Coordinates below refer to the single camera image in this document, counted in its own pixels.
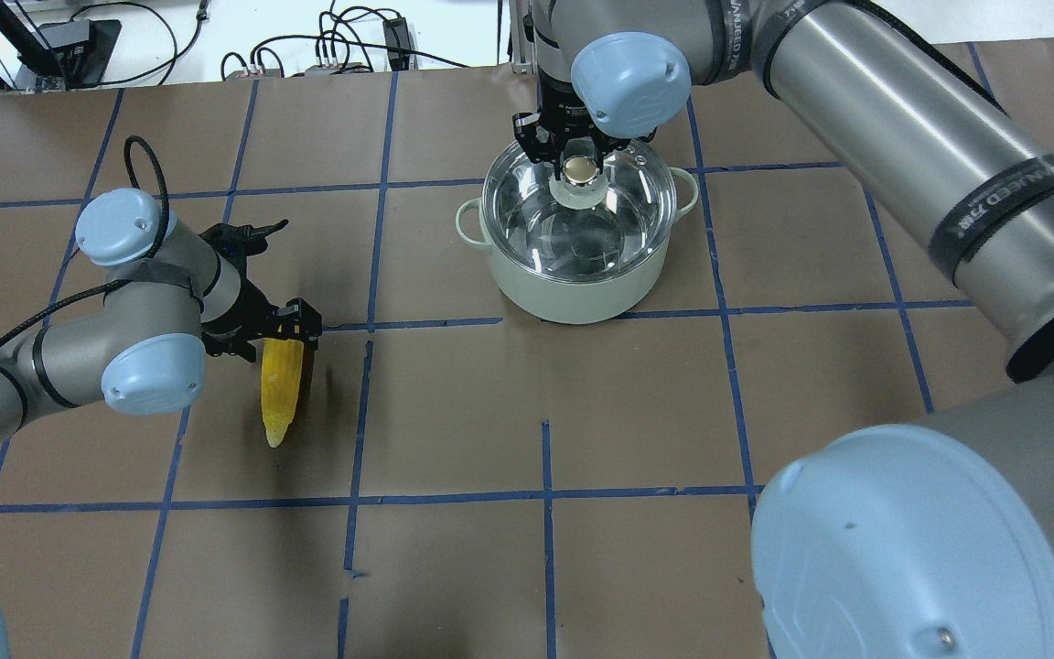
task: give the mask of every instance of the pot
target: pot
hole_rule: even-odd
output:
[[[681,208],[675,177],[694,191]],[[457,209],[454,229],[486,253],[497,287],[524,311],[586,325],[620,315],[648,294],[670,229],[697,203],[697,178],[666,167],[645,142],[607,155],[601,169],[572,155],[559,177],[551,163],[532,163],[512,142],[490,167],[482,196]],[[481,240],[462,228],[473,210]]]

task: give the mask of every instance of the black pole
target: black pole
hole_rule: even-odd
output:
[[[14,16],[5,0],[0,0],[0,32],[12,45],[16,46],[18,58],[22,60],[24,66],[36,75],[62,75],[55,55],[26,30],[26,25],[22,24],[18,17]]]

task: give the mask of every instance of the white pot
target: white pot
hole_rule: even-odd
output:
[[[670,218],[670,222],[676,222],[698,203],[698,180],[684,169],[669,168],[669,174],[684,180],[694,191],[689,202],[678,208]],[[457,236],[468,246],[486,252],[490,274],[494,275],[494,282],[504,295],[524,311],[553,323],[587,325],[627,312],[657,284],[665,264],[665,252],[669,249],[669,243],[663,240],[640,266],[611,279],[591,283],[553,280],[499,250],[490,240],[485,218],[480,218],[482,240],[469,237],[462,228],[462,218],[472,210],[482,212],[481,198],[468,200],[457,209],[454,216]]]

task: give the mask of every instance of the pot lid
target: pot lid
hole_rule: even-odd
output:
[[[552,163],[531,162],[518,142],[507,147],[486,176],[482,222],[503,254],[546,279],[611,279],[669,236],[674,178],[645,142],[612,151],[599,169],[581,141],[572,142],[559,176]]]

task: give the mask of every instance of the white wall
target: white wall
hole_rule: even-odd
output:
[[[993,41],[1008,38],[1054,37],[1054,1],[1043,0],[878,0],[933,42]],[[338,0],[340,8],[360,0]],[[193,30],[196,1],[152,0],[176,31],[179,42]],[[496,0],[385,0],[368,5],[389,5],[406,14],[414,30],[415,45],[422,51],[457,59],[468,64],[496,61],[494,25]],[[170,82],[217,80],[218,62],[229,51],[243,55],[252,45],[276,34],[315,34],[316,17],[327,8],[326,0],[212,0],[211,18],[202,26],[194,50],[181,59]],[[35,12],[37,22],[63,20],[70,9]],[[121,18],[121,40],[117,45],[110,79],[126,78],[162,62],[171,54],[168,35],[148,12],[131,7],[94,9],[92,17]],[[384,43],[379,21],[359,22],[364,41]],[[273,45],[285,59],[286,73],[312,66],[310,41]],[[0,35],[0,54],[12,72],[17,60],[14,50]],[[375,52],[377,67],[385,55]],[[423,61],[423,67],[442,66]],[[147,79],[155,82],[156,76]]]

